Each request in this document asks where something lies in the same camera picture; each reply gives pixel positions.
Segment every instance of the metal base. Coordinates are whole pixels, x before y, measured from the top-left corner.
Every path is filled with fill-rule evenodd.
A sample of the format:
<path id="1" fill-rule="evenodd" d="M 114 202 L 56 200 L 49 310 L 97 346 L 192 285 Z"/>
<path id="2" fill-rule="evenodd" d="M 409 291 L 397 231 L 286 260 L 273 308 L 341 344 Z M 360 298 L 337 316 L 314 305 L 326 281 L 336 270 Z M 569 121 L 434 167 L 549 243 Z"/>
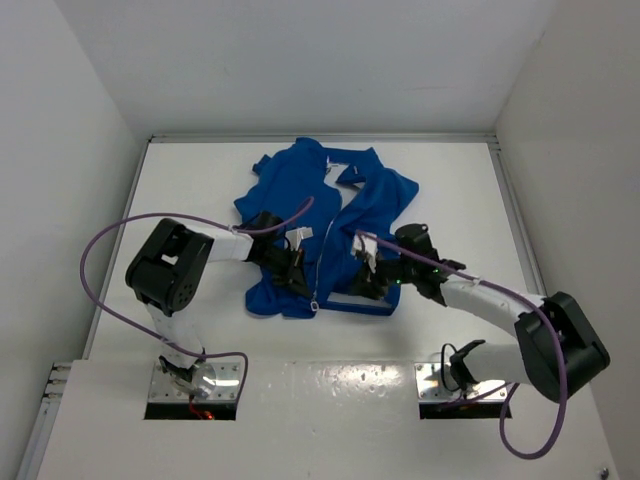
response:
<path id="1" fill-rule="evenodd" d="M 232 404 L 238 395 L 242 368 L 236 362 L 207 362 L 215 371 L 215 388 L 206 398 L 198 398 L 195 403 Z M 185 404 L 189 403 L 189 395 L 175 383 L 171 375 L 162 372 L 160 363 L 156 361 L 151 375 L 147 403 L 150 404 Z"/>
<path id="2" fill-rule="evenodd" d="M 487 380 L 474 385 L 466 392 L 449 392 L 444 388 L 440 379 L 440 362 L 416 363 L 416 386 L 418 387 L 418 402 L 421 404 L 439 404 L 453 402 L 460 398 L 473 400 L 489 390 L 499 387 L 503 380 Z M 503 403 L 509 392 L 509 386 L 498 390 L 493 395 L 478 400 L 478 404 Z"/>

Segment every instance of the white zipper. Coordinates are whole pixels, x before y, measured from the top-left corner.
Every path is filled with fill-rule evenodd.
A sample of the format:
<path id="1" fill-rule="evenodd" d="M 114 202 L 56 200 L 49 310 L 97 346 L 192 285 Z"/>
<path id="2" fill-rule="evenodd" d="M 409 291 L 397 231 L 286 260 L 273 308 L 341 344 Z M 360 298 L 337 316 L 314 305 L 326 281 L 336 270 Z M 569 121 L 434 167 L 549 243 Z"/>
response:
<path id="1" fill-rule="evenodd" d="M 318 265 L 316 266 L 316 284 L 314 286 L 313 296 L 311 297 L 311 303 L 309 303 L 309 306 L 311 307 L 312 312 L 317 312 L 318 310 L 320 310 L 320 305 L 318 304 L 318 300 L 317 300 L 318 280 L 320 279 L 320 264 L 322 263 L 322 255 L 324 254 L 324 246 L 326 245 L 327 238 L 329 237 L 329 231 L 333 226 L 333 222 L 335 222 L 336 218 L 338 218 L 338 215 L 333 217 L 333 220 L 329 222 L 329 226 L 327 227 L 327 232 L 324 234 L 324 240 L 322 240 L 322 248 L 320 249 L 320 256 L 318 257 Z"/>

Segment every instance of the blue hoodie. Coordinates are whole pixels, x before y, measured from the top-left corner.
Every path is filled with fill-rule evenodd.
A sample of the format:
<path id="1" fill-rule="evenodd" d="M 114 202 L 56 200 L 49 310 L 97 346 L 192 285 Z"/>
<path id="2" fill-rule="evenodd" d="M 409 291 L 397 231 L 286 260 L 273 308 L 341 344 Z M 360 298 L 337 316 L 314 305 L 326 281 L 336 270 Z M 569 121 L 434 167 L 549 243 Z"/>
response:
<path id="1" fill-rule="evenodd" d="M 325 184 L 328 162 L 346 164 L 337 183 L 364 183 L 344 208 L 340 192 Z M 362 261 L 351 255 L 355 231 L 360 229 L 384 239 L 393 239 L 391 223 L 418 193 L 418 184 L 385 168 L 375 150 L 325 148 L 310 138 L 299 138 L 273 158 L 264 156 L 253 166 L 258 183 L 234 203 L 242 221 L 263 210 L 286 219 L 309 196 L 313 206 L 298 219 L 297 226 L 313 228 L 313 237 L 302 241 L 305 275 L 320 308 L 370 315 L 391 315 L 400 301 L 400 287 L 393 286 L 384 298 L 388 306 L 369 306 L 329 301 L 331 292 L 349 293 Z M 394 254 L 388 250 L 386 257 Z M 311 318 L 311 300 L 273 286 L 271 274 L 263 269 L 262 280 L 246 293 L 247 310 L 258 315 L 282 313 L 288 317 Z"/>

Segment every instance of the purple cable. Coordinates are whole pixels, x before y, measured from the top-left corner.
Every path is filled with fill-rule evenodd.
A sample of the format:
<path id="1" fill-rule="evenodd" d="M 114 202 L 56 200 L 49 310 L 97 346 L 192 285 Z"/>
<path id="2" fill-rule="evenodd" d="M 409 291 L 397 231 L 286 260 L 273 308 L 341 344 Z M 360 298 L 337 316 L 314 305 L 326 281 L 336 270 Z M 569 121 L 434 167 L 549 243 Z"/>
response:
<path id="1" fill-rule="evenodd" d="M 540 318 L 544 326 L 549 330 L 549 333 L 551 334 L 551 342 L 553 343 L 553 350 L 555 352 L 556 359 L 558 362 L 558 376 L 560 380 L 560 400 L 558 401 L 558 414 L 556 415 L 556 421 L 553 425 L 553 430 L 551 431 L 549 438 L 539 450 L 532 453 L 525 453 L 525 452 L 520 452 L 516 450 L 509 443 L 509 440 L 507 439 L 507 434 L 505 432 L 505 420 L 507 418 L 507 410 L 509 408 L 509 403 L 511 402 L 511 399 L 513 398 L 513 395 L 516 392 L 516 390 L 518 390 L 518 386 L 520 385 L 516 383 L 513 385 L 513 388 L 511 389 L 511 391 L 507 395 L 507 398 L 502 404 L 502 410 L 500 411 L 500 439 L 502 440 L 502 443 L 504 444 L 505 448 L 509 450 L 509 452 L 511 452 L 516 457 L 522 458 L 524 460 L 535 460 L 535 459 L 544 457 L 547 453 L 549 453 L 551 448 L 553 448 L 556 441 L 558 440 L 558 437 L 560 436 L 560 431 L 562 430 L 562 424 L 564 423 L 564 417 L 567 411 L 567 400 L 569 398 L 569 389 L 567 387 L 567 367 L 564 364 L 564 355 L 562 354 L 562 346 L 560 345 L 560 340 L 558 339 L 558 336 L 556 334 L 555 329 L 553 328 L 553 325 L 551 324 L 551 321 L 547 318 L 545 313 L 542 310 L 540 310 L 538 306 L 534 305 L 528 298 L 523 297 L 518 292 L 514 292 L 513 290 L 503 287 L 502 285 L 498 285 L 497 283 L 489 282 L 487 280 L 479 280 L 478 278 L 472 275 L 459 272 L 451 267 L 448 267 L 447 265 L 444 265 L 439 262 L 435 262 L 429 258 L 423 257 L 422 255 L 418 255 L 417 253 L 414 253 L 410 250 L 399 247 L 394 243 L 387 242 L 386 240 L 382 240 L 381 238 L 368 234 L 367 232 L 357 230 L 356 235 L 374 240 L 376 243 L 378 243 L 379 245 L 382 245 L 383 247 L 386 247 L 390 250 L 394 250 L 409 258 L 413 258 L 418 262 L 426 263 L 427 265 L 430 265 L 432 267 L 437 267 L 440 270 L 447 272 L 451 275 L 456 275 L 460 278 L 463 278 L 465 280 L 469 280 L 472 282 L 479 282 L 481 285 L 484 285 L 485 287 L 489 287 L 493 290 L 496 290 L 504 295 L 507 295 L 517 300 L 518 302 L 525 305 L 527 308 L 530 308 L 532 311 L 536 313 L 538 318 Z"/>
<path id="2" fill-rule="evenodd" d="M 244 390 L 244 384 L 247 380 L 247 372 L 249 371 L 249 357 L 247 357 L 247 354 L 244 352 L 224 352 L 224 353 L 208 353 L 208 354 L 202 354 L 199 352 L 191 352 L 189 350 L 186 350 L 182 347 L 180 347 L 179 345 L 175 345 L 174 343 L 170 343 L 167 342 L 167 340 L 160 334 L 158 334 L 157 332 L 154 332 L 153 330 L 145 327 L 144 325 L 139 324 L 138 322 L 131 320 L 128 317 L 125 317 L 124 315 L 116 312 L 115 310 L 113 310 L 112 308 L 108 307 L 107 305 L 105 305 L 99 298 L 98 296 L 93 292 L 93 290 L 91 290 L 91 288 L 89 287 L 89 282 L 87 282 L 87 274 L 85 271 L 85 267 L 87 264 L 87 258 L 89 256 L 89 252 L 91 252 L 91 249 L 94 247 L 94 245 L 98 242 L 98 240 L 100 240 L 102 237 L 104 237 L 107 233 L 109 233 L 111 230 L 114 230 L 115 228 L 120 227 L 121 225 L 130 223 L 130 222 L 134 222 L 136 220 L 143 220 L 145 218 L 156 218 L 156 217 L 174 217 L 174 218 L 182 218 L 185 220 L 192 220 L 194 222 L 199 222 L 199 223 L 204 223 L 206 225 L 211 225 L 213 227 L 218 227 L 221 228 L 223 230 L 233 230 L 237 233 L 247 233 L 247 234 L 251 234 L 251 235 L 262 235 L 265 233 L 270 233 L 273 232 L 275 230 L 279 230 L 282 227 L 285 227 L 293 222 L 295 222 L 298 218 L 300 218 L 302 215 L 304 215 L 310 208 L 311 205 L 313 205 L 313 197 L 308 197 L 303 203 L 302 205 L 300 205 L 300 207 L 298 207 L 298 210 L 296 211 L 295 215 L 293 215 L 291 218 L 289 218 L 288 220 L 285 220 L 282 223 L 279 223 L 278 225 L 274 225 L 272 227 L 269 228 L 264 228 L 262 230 L 241 230 L 241 229 L 235 229 L 233 227 L 229 227 L 227 225 L 223 225 L 221 223 L 217 223 L 214 222 L 212 220 L 207 220 L 206 218 L 201 218 L 201 217 L 196 217 L 194 215 L 187 215 L 187 214 L 183 214 L 183 213 L 143 213 L 142 215 L 135 215 L 133 217 L 128 217 L 128 218 L 123 218 L 122 220 L 113 223 L 111 225 L 109 225 L 108 227 L 103 228 L 102 230 L 100 230 L 87 244 L 87 246 L 84 249 L 84 252 L 82 252 L 82 257 L 80 257 L 80 282 L 82 283 L 82 288 L 84 289 L 85 293 L 87 294 L 87 296 L 91 299 L 91 301 L 93 303 L 95 303 L 98 307 L 100 307 L 102 310 L 104 310 L 105 312 L 109 313 L 110 315 L 114 316 L 115 318 L 117 318 L 118 320 L 123 321 L 124 323 L 126 323 L 127 325 L 133 327 L 133 328 L 137 328 L 138 330 L 140 330 L 141 332 L 146 333 L 147 335 L 160 340 L 162 343 L 168 345 L 169 347 L 173 348 L 174 350 L 184 354 L 184 355 L 188 355 L 190 357 L 195 357 L 195 358 L 199 358 L 199 359 L 209 359 L 209 358 L 222 358 L 222 357 L 242 357 L 242 359 L 244 360 L 244 372 L 242 373 L 242 380 L 240 381 L 240 386 L 238 387 L 238 394 L 236 395 L 236 404 L 238 404 L 238 402 L 240 401 L 240 396 L 242 395 L 242 391 Z"/>

